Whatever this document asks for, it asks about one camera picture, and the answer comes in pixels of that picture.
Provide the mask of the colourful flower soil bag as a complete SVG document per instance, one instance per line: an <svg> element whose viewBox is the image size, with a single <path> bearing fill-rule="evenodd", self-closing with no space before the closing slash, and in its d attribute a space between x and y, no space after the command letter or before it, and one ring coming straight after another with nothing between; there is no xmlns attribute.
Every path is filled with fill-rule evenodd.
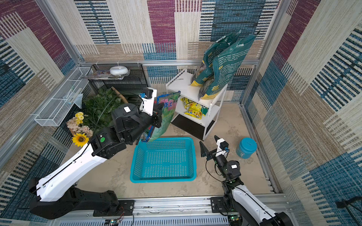
<svg viewBox="0 0 362 226"><path fill-rule="evenodd" d="M156 98L155 104L162 103L164 105L162 110L161 127L157 128L155 126L150 126L141 136L141 141L143 143L153 142L160 138L167 131L175 113L177 101L180 95L181 92L178 91L170 94L163 94Z"/></svg>

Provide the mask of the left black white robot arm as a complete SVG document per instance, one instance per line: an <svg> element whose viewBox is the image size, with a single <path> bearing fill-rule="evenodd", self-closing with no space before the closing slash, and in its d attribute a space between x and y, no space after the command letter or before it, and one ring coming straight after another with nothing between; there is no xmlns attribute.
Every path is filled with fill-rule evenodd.
<svg viewBox="0 0 362 226"><path fill-rule="evenodd" d="M112 112L113 126L103 128L78 153L54 172L29 182L30 213L46 219L60 218L71 211L94 210L106 216L120 211L114 191L89 192L75 183L96 166L137 142L149 127L160 127L164 105L151 104L145 113L136 105L123 104Z"/></svg>

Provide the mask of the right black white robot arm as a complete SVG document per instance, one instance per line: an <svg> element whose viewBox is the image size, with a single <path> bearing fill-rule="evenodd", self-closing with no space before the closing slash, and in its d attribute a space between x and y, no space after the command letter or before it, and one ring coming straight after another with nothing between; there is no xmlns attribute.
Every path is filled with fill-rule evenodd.
<svg viewBox="0 0 362 226"><path fill-rule="evenodd" d="M238 161L227 160L229 144L218 136L214 136L217 149L209 151L200 141L201 157L213 161L223 177L221 182L224 195L222 203L225 212L236 211L250 226L292 226L293 222L284 212L276 212L267 207L241 181L240 164Z"/></svg>

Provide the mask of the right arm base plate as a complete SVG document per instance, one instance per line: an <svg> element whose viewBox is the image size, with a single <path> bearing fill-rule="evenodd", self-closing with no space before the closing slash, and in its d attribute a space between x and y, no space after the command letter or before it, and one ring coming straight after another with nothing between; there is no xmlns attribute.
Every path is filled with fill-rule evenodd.
<svg viewBox="0 0 362 226"><path fill-rule="evenodd" d="M238 212L239 214L248 213L247 210L234 199L228 196L218 196L210 198L212 213Z"/></svg>

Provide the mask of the green soil bag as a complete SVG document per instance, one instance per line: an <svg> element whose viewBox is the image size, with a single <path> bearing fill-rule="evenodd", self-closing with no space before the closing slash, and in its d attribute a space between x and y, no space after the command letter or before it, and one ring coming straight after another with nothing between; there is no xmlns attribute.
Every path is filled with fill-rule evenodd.
<svg viewBox="0 0 362 226"><path fill-rule="evenodd" d="M218 95L241 66L255 39L256 35L248 35L237 40L214 58L214 77L200 88L199 99L214 99Z"/></svg>
<svg viewBox="0 0 362 226"><path fill-rule="evenodd" d="M202 63L190 79L190 86L201 87L214 75L213 60L230 45L235 43L241 35L241 30L224 35L213 43L205 52Z"/></svg>

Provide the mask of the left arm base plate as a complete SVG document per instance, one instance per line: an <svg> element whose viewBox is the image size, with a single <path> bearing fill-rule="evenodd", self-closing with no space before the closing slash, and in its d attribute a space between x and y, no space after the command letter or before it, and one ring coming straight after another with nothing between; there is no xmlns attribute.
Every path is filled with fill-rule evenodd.
<svg viewBox="0 0 362 226"><path fill-rule="evenodd" d="M119 200L119 205L114 212L101 213L100 211L94 211L94 217L120 217L131 216L133 214L133 208L135 200Z"/></svg>

